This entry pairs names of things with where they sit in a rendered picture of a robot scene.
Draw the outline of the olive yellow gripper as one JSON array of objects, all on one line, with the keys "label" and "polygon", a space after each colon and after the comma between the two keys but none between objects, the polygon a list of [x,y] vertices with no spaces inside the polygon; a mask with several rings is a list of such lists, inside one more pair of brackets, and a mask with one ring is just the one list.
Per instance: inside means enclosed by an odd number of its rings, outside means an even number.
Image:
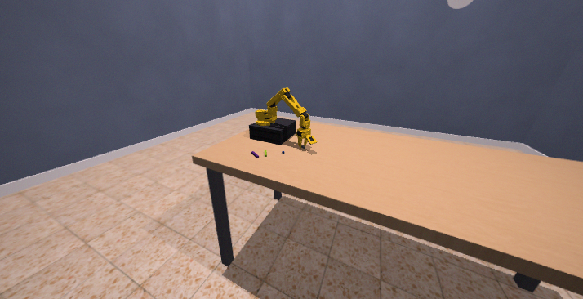
[{"label": "olive yellow gripper", "polygon": [[297,129],[296,136],[298,137],[298,145],[301,148],[302,139],[305,138],[304,146],[306,146],[307,142],[311,145],[317,143],[314,136],[311,136],[311,129],[302,129],[302,127]]}]

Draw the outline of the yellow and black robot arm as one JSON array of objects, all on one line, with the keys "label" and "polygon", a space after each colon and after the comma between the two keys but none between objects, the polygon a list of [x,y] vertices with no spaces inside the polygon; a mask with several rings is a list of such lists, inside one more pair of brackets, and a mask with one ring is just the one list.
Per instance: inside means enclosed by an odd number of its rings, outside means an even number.
[{"label": "yellow and black robot arm", "polygon": [[[278,94],[276,94],[268,103],[267,103],[267,111],[266,110],[258,110],[256,111],[257,121],[256,124],[260,126],[270,126],[271,123],[275,123],[277,120],[277,112],[278,107],[275,106],[281,100],[284,100],[285,103],[291,108],[294,114],[300,117],[300,127],[302,129],[309,129],[310,127],[310,120],[309,114],[306,113],[306,109],[301,107],[296,99],[291,95],[289,92],[289,88],[283,88]],[[290,100],[289,100],[290,99]]]}]

